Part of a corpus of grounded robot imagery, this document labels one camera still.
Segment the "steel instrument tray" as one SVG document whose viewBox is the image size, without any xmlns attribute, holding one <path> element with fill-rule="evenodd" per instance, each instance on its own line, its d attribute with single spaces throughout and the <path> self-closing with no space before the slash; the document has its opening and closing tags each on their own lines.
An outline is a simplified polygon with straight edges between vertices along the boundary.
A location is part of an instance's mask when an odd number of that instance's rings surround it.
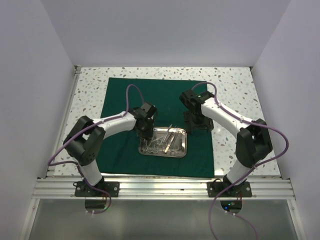
<svg viewBox="0 0 320 240">
<path fill-rule="evenodd" d="M 159 128 L 159 127 L 154 127 L 153 136 L 156 136 L 156 131 L 157 131 L 156 128 Z M 171 130 L 174 131 L 174 139 L 166 154 L 164 154 L 164 150 L 167 144 L 164 146 L 163 149 L 158 150 L 157 154 L 146 153 L 145 152 L 146 146 L 149 144 L 151 140 L 146 140 L 144 138 L 140 139 L 140 143 L 138 145 L 138 152 L 146 156 L 183 158 L 187 154 L 187 136 L 188 136 L 187 132 L 184 129 L 177 128 L 177 127 L 173 127 Z"/>
</svg>

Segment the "dark green surgical cloth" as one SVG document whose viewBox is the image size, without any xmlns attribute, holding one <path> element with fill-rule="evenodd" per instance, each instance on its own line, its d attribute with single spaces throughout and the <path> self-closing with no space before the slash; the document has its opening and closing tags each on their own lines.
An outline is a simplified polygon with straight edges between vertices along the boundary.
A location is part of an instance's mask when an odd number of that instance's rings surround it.
<svg viewBox="0 0 320 240">
<path fill-rule="evenodd" d="M 126 89 L 130 108 L 140 107 L 142 100 L 157 108 L 155 126 L 184 128 L 187 108 L 179 97 L 197 84 L 191 80 L 110 78 L 101 117 L 110 117 L 126 109 Z M 193 178 L 214 177 L 214 150 L 211 132 L 194 130 L 187 137 L 187 152 L 182 158 L 143 155 L 138 152 L 140 139 L 135 131 L 124 131 L 106 138 L 96 159 L 101 173 L 161 175 Z"/>
</svg>

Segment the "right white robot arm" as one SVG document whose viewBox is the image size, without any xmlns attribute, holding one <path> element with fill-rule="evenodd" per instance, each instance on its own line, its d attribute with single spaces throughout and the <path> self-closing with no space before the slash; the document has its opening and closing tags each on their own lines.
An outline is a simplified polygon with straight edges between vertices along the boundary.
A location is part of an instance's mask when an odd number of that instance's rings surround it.
<svg viewBox="0 0 320 240">
<path fill-rule="evenodd" d="M 193 89 L 184 91 L 180 101 L 187 108 L 183 113 L 185 130 L 191 134 L 195 130 L 210 132 L 217 122 L 235 137 L 236 162 L 221 180 L 207 185 L 209 197 L 251 197 L 246 190 L 246 176 L 249 170 L 263 160 L 272 150 L 272 142 L 266 122 L 244 117 L 219 102 L 209 91 L 200 94 Z"/>
</svg>

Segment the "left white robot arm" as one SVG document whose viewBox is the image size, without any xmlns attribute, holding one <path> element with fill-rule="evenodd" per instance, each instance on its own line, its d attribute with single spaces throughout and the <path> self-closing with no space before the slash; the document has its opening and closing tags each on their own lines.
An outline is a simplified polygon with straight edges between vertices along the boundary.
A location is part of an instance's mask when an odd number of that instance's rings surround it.
<svg viewBox="0 0 320 240">
<path fill-rule="evenodd" d="M 73 183 L 76 197 L 116 196 L 116 185 L 105 182 L 96 161 L 103 141 L 127 131 L 136 131 L 138 137 L 151 139 L 157 113 L 154 105 L 145 102 L 141 107 L 127 109 L 109 117 L 80 117 L 63 142 L 64 149 L 76 160 L 82 178 Z"/>
</svg>

